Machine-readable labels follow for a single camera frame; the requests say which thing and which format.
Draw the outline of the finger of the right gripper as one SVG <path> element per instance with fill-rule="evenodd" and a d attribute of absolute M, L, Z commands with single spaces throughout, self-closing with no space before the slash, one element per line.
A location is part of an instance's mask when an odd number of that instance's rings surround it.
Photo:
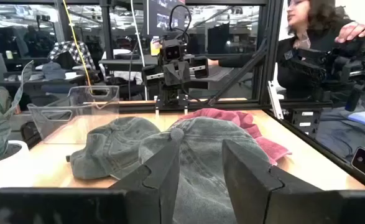
<path fill-rule="evenodd" d="M 163 66 L 163 73 L 164 73 L 164 79 L 165 84 L 168 86 L 175 85 L 177 83 L 176 81 L 176 71 L 175 66 L 172 63 L 166 64 Z"/>
<path fill-rule="evenodd" d="M 187 61 L 177 63 L 177 78 L 178 84 L 183 84 L 191 80 L 190 66 Z"/>

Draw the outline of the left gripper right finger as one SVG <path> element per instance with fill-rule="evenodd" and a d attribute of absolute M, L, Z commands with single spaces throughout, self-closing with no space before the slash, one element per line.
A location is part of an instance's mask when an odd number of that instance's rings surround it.
<path fill-rule="evenodd" d="M 223 172 L 238 223 L 301 223 L 300 194 L 320 192 L 232 140 L 222 143 Z"/>

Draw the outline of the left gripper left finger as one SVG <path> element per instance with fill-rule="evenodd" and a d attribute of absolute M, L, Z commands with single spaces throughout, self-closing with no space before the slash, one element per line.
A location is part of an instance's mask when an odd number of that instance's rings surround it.
<path fill-rule="evenodd" d="M 111 186 L 121 198 L 112 223 L 173 223 L 180 175 L 179 142 L 171 140 Z"/>

